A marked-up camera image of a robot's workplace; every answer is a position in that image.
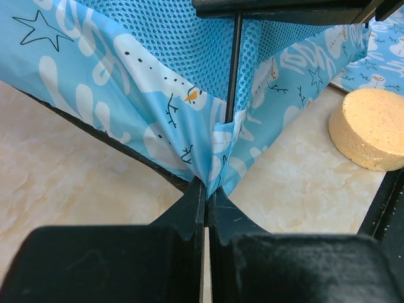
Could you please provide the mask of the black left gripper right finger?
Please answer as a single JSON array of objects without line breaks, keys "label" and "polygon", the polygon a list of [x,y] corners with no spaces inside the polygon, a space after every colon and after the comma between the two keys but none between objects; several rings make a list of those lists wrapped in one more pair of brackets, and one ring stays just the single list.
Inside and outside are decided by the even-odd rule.
[{"label": "black left gripper right finger", "polygon": [[217,189],[207,202],[214,302],[402,302],[371,237],[272,234]]}]

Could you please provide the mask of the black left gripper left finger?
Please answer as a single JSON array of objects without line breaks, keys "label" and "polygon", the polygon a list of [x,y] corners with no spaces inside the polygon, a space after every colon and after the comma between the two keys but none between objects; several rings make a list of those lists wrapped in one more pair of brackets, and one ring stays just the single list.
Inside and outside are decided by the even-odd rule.
[{"label": "black left gripper left finger", "polygon": [[2,302],[201,302],[206,188],[148,225],[33,230],[1,285]]}]

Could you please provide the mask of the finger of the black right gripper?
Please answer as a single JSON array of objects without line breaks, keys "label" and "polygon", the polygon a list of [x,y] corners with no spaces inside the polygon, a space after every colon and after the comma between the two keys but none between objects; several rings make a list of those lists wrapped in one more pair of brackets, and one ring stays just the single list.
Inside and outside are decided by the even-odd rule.
[{"label": "finger of the black right gripper", "polygon": [[349,25],[375,18],[384,21],[403,0],[193,0],[200,18],[226,18],[241,15],[245,19],[269,20],[302,25]]}]

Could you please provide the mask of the thin black tent pole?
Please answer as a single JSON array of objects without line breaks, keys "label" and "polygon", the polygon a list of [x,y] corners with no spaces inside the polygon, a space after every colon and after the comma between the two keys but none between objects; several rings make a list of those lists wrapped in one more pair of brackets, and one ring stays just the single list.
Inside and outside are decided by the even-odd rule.
[{"label": "thin black tent pole", "polygon": [[225,123],[230,123],[234,119],[235,99],[237,92],[237,73],[239,66],[239,54],[241,47],[242,36],[242,11],[238,11],[234,18],[234,32],[232,41],[232,53],[230,60],[230,73],[229,73],[229,85],[227,92],[227,104],[225,112]]}]

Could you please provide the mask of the blue patterned pet tent fabric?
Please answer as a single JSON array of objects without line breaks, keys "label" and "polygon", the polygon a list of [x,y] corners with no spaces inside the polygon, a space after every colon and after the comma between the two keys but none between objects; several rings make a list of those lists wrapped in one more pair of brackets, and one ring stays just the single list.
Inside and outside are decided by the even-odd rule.
[{"label": "blue patterned pet tent fabric", "polygon": [[361,24],[234,19],[190,1],[2,1],[1,80],[212,194],[231,193],[299,112],[367,54]]}]

